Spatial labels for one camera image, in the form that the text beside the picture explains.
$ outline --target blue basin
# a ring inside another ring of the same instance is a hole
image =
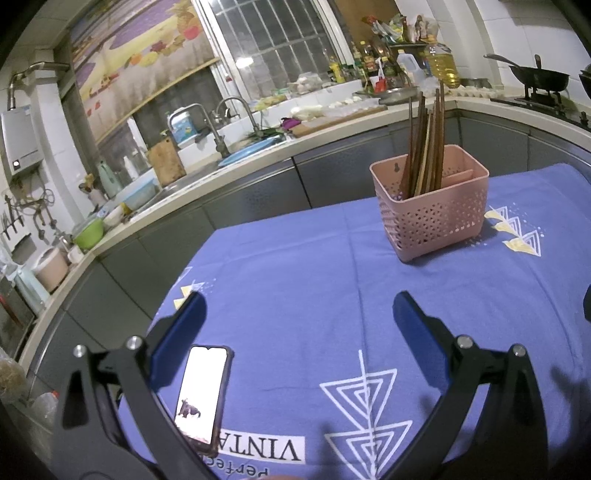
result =
[[[265,148],[268,148],[276,143],[279,143],[283,140],[283,135],[275,135],[273,137],[266,138],[265,140],[261,140],[260,142],[253,143],[242,150],[238,150],[236,153],[233,153],[229,157],[224,158],[220,163],[217,164],[218,167],[227,167],[237,161],[244,160],[245,158],[249,157],[250,155],[254,155]]]

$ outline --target blue tablecloth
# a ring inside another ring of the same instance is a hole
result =
[[[489,349],[527,347],[551,458],[564,453],[591,410],[591,326],[582,312],[591,187],[559,165],[491,179],[487,204],[478,238],[412,264],[398,260],[374,198],[216,231],[154,320],[175,312],[182,287],[198,288],[208,315],[194,342],[235,351],[221,453],[206,459],[213,471],[226,479],[365,479],[375,462],[383,473],[439,396],[392,319],[402,290],[454,335]],[[159,390],[171,412],[183,369]],[[469,443],[485,393],[451,456]],[[125,403],[120,414],[133,447],[150,458]]]

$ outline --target smartphone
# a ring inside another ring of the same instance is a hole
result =
[[[233,356],[226,346],[193,345],[178,394],[175,425],[195,450],[210,457],[217,455]]]

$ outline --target metal screw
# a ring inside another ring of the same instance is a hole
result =
[[[87,348],[84,345],[76,345],[74,347],[74,356],[76,358],[81,358],[86,355]]]
[[[125,346],[129,350],[137,350],[139,347],[142,346],[142,343],[144,343],[144,341],[141,339],[141,337],[134,335],[133,337],[129,337],[127,339],[127,341],[125,342]]]
[[[469,349],[474,345],[474,340],[472,340],[471,337],[468,337],[468,335],[460,335],[457,338],[457,345],[460,348]]]
[[[527,353],[525,347],[520,343],[516,343],[515,345],[513,345],[512,350],[515,356],[525,356],[525,354]]]

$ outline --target water heater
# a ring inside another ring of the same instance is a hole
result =
[[[43,160],[33,128],[30,106],[21,106],[2,113],[2,136],[6,158],[2,159],[8,182],[31,171]]]

